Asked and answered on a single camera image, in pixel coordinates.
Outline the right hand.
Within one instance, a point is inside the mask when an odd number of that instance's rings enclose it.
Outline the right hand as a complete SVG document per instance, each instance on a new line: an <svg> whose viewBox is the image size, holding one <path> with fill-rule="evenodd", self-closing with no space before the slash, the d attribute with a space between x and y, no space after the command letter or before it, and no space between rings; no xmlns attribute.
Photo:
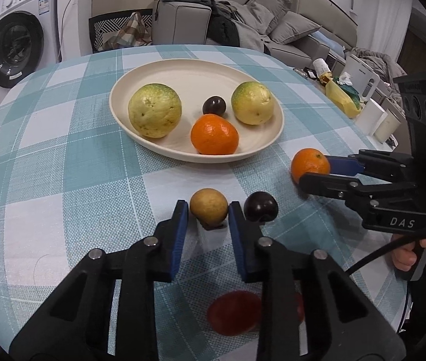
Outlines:
<svg viewBox="0 0 426 361"><path fill-rule="evenodd" d="M422 248L426 248L426 239L421 239L419 244ZM413 267L418 260L416 253L413 251L415 245L416 243L412 242L391 252L391 260L396 269L407 272Z"/></svg>

